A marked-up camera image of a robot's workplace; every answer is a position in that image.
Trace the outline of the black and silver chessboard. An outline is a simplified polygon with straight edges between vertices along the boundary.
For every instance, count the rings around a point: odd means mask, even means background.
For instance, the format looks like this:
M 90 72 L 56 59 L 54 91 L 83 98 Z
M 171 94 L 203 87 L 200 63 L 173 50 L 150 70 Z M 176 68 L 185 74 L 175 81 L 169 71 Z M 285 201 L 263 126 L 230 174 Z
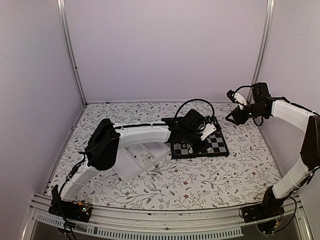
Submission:
M 226 141 L 224 139 L 221 127 L 217 127 L 217 131 L 210 134 L 206 138 L 207 142 L 211 149 L 207 151 L 207 149 L 202 150 L 199 153 L 189 154 L 188 150 L 191 148 L 187 144 L 187 148 L 182 148 L 183 143 L 180 144 L 180 149 L 174 149 L 174 144 L 170 144 L 171 149 L 171 157 L 172 159 L 195 159 L 195 158 L 214 158 L 214 157 L 228 157 L 230 155 L 229 149 L 227 147 Z

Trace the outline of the white plastic tray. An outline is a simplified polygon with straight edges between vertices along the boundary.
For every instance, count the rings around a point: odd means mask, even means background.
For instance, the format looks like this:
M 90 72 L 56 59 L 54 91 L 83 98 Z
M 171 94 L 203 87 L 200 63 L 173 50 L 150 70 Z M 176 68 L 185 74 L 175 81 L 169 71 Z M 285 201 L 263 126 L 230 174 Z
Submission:
M 168 157 L 170 153 L 170 147 L 164 143 L 152 142 L 130 145 L 117 151 L 113 170 L 124 183 L 128 183 L 148 169 L 154 167 L 160 160 Z M 149 154 L 152 156 L 152 160 L 144 163 L 142 162 L 140 154 Z

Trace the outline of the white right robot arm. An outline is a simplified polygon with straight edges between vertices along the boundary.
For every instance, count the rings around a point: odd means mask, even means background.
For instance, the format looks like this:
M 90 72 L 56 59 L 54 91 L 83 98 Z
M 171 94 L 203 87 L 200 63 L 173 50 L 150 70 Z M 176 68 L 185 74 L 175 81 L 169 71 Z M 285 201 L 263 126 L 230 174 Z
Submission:
M 320 169 L 320 115 L 302 105 L 289 101 L 284 96 L 271 96 L 268 85 L 258 82 L 243 85 L 236 90 L 229 90 L 226 96 L 236 104 L 226 120 L 243 125 L 253 120 L 261 126 L 269 118 L 278 122 L 279 127 L 285 124 L 287 133 L 277 143 L 270 143 L 274 156 L 284 157 L 287 170 L 283 177 L 264 194 L 266 200 L 259 206 L 258 213 L 262 218 L 269 218 L 278 210 L 276 201 L 284 200 L 290 193 L 308 185 Z

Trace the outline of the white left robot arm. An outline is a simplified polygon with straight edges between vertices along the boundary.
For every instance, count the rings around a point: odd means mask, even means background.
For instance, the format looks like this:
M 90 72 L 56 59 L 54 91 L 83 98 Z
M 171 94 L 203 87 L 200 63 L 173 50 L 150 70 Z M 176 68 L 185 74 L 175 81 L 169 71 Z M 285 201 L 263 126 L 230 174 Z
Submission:
M 83 159 L 71 168 L 62 186 L 52 189 L 54 207 L 63 217 L 70 217 L 75 211 L 71 202 L 78 192 L 95 175 L 115 165 L 120 149 L 149 143 L 182 143 L 198 154 L 210 147 L 207 137 L 217 129 L 214 116 L 204 117 L 194 109 L 182 117 L 165 117 L 151 123 L 115 125 L 105 118 L 81 152 Z

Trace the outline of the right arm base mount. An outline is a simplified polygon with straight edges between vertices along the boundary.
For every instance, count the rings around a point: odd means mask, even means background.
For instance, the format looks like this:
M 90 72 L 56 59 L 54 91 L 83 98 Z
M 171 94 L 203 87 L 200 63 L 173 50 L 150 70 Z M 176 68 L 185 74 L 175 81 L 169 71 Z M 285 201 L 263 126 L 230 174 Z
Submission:
M 284 219 L 285 199 L 264 197 L 261 203 L 241 206 L 238 214 L 245 223 L 262 221 L 257 229 L 264 235 L 274 234 Z

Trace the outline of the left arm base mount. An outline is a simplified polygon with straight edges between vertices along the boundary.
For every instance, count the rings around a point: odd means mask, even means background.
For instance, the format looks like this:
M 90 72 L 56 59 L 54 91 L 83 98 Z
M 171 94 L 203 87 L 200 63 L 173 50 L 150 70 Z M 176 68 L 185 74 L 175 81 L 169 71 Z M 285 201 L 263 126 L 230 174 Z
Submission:
M 92 214 L 92 205 L 84 200 L 63 201 L 59 193 L 54 192 L 48 212 L 55 216 L 65 217 L 67 220 L 88 223 Z

